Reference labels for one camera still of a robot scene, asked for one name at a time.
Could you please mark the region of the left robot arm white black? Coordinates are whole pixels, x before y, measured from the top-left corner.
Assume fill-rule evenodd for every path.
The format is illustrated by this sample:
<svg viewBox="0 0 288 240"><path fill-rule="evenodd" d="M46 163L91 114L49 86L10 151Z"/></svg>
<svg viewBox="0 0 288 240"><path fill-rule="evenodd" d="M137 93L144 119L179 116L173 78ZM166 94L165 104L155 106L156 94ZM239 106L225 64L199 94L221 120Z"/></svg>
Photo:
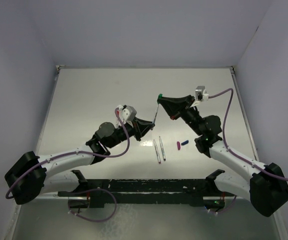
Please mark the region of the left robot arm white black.
<svg viewBox="0 0 288 240"><path fill-rule="evenodd" d="M74 167L88 166L112 158L109 149L123 141L130 141L131 137L140 141L154 126L152 121L137 117L119 127L104 122L89 141L73 150L43 156L33 151L26 152L4 176L9 187L5 197L23 205L42 193L50 192L52 187L56 191L67 191L65 187L58 187L52 177Z"/></svg>

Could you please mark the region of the blue pen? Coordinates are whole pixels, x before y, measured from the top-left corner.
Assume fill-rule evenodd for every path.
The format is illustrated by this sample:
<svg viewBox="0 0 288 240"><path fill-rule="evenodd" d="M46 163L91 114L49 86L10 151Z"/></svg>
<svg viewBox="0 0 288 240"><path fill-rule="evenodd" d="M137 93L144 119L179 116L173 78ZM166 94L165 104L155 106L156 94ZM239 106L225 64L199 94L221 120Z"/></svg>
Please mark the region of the blue pen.
<svg viewBox="0 0 288 240"><path fill-rule="evenodd" d="M163 161L166 161L166 155L165 155L165 150L164 150L164 146L163 146L163 142L162 142L161 136L159 136L159 143L160 143L160 148L161 148L161 152L162 152Z"/></svg>

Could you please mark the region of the green pen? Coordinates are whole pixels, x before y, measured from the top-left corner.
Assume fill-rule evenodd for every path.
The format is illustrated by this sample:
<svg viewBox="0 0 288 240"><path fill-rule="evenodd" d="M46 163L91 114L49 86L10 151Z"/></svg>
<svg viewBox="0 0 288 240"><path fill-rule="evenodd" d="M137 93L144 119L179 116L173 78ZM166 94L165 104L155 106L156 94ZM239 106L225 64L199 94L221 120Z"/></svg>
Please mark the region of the green pen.
<svg viewBox="0 0 288 240"><path fill-rule="evenodd" d="M159 104L157 104L157 107L156 107L156 110L155 110L155 113L154 113L154 118L153 118L153 121L152 121L153 124L155 124L155 122L156 122L158 110L159 110Z"/></svg>

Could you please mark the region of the red pen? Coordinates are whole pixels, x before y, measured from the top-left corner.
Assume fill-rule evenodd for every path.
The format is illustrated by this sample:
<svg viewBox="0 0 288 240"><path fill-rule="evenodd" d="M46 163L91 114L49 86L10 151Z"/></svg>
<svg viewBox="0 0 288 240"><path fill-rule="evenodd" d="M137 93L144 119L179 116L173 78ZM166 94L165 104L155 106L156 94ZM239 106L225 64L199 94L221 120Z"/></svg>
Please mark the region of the red pen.
<svg viewBox="0 0 288 240"><path fill-rule="evenodd" d="M119 120L118 120L119 111L118 111L118 110L116 111L116 114L117 114L117 116L116 116L116 124L115 124L115 127L118 128L118 127L119 127Z"/></svg>

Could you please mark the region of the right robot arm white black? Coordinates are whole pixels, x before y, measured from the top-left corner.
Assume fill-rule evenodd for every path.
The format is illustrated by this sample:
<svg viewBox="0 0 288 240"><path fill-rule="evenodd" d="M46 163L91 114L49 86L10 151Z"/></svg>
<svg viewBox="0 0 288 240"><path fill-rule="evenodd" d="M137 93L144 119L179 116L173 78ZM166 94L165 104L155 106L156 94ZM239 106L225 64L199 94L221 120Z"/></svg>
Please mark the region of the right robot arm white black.
<svg viewBox="0 0 288 240"><path fill-rule="evenodd" d="M240 156L219 136L223 132L217 115L201 117L192 95L169 98L159 95L157 103L172 120L181 118L197 135L194 140L198 151L229 167L237 177L223 171L206 183L212 196L228 192L248 200L265 217L271 216L288 202L288 183L282 169L275 163L262 162Z"/></svg>

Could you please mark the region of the purple pen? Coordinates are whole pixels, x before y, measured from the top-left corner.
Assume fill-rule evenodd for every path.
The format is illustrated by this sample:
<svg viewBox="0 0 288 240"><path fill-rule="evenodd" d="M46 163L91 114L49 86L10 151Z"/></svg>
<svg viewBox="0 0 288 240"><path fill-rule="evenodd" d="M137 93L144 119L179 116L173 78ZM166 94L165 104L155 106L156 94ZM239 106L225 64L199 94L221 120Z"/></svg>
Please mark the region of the purple pen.
<svg viewBox="0 0 288 240"><path fill-rule="evenodd" d="M161 164L161 159L160 159L160 155L159 155L159 151L158 151L158 147L157 147L157 143L156 143L155 139L153 139L153 146L154 146L154 149L156 152L158 164Z"/></svg>

